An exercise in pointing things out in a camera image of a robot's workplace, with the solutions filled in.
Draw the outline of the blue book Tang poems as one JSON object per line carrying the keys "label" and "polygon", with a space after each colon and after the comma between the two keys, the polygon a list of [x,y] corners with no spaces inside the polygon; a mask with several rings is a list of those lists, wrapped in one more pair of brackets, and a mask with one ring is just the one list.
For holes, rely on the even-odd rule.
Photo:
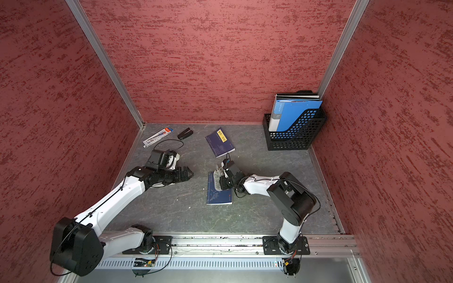
{"label": "blue book Tang poems", "polygon": [[235,151],[231,139],[227,137],[225,131],[221,127],[207,135],[205,139],[216,158]]}

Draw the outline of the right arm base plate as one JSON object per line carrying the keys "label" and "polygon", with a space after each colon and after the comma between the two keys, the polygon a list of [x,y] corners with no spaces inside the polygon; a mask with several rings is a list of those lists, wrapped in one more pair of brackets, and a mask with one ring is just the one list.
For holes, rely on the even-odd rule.
{"label": "right arm base plate", "polygon": [[309,243],[306,237],[298,237],[293,243],[287,243],[283,238],[263,237],[265,255],[310,255]]}

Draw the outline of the blue book Zhuangzi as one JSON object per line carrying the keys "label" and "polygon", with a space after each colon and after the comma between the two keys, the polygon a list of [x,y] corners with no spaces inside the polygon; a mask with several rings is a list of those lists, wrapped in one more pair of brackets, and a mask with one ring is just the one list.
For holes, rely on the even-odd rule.
{"label": "blue book Zhuangzi", "polygon": [[208,190],[206,197],[207,205],[231,205],[232,204],[232,192],[231,189],[224,191],[217,191],[215,189],[215,178],[214,173],[209,172],[208,174]]}

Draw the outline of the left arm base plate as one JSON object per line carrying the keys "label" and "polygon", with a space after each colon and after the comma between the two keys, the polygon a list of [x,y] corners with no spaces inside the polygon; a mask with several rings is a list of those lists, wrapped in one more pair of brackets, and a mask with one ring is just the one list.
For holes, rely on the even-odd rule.
{"label": "left arm base plate", "polygon": [[169,255],[173,237],[152,236],[143,240],[139,247],[123,251],[123,255]]}

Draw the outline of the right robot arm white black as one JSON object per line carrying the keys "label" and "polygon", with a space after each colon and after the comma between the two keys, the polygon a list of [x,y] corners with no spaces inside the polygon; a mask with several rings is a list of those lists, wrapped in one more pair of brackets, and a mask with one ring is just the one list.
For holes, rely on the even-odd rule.
{"label": "right robot arm white black", "polygon": [[319,203],[316,195],[289,172],[274,177],[246,175],[230,159],[223,160],[221,167],[216,167],[213,177],[217,191],[230,189],[244,196],[269,197],[284,218],[276,236],[278,247],[283,254],[296,252],[302,227]]}

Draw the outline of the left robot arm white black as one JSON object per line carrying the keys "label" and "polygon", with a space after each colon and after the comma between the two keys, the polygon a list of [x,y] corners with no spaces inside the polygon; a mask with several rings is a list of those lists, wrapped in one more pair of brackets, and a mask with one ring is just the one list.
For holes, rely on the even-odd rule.
{"label": "left robot arm white black", "polygon": [[149,189],[190,180],[193,171],[178,166],[179,159],[177,152],[153,150],[145,166],[127,172],[120,184],[96,204],[75,218],[58,221],[53,231],[50,265],[82,277],[102,260],[128,250],[158,256],[160,244],[150,228],[136,224],[112,234],[106,234],[105,229],[128,204]]}

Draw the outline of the grey knitted cloth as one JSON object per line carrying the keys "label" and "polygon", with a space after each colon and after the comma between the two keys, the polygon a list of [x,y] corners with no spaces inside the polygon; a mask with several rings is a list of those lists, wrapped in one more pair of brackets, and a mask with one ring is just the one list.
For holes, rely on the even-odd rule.
{"label": "grey knitted cloth", "polygon": [[216,191],[222,191],[221,186],[221,177],[225,176],[223,168],[216,166],[216,169],[213,172],[214,177],[214,187]]}

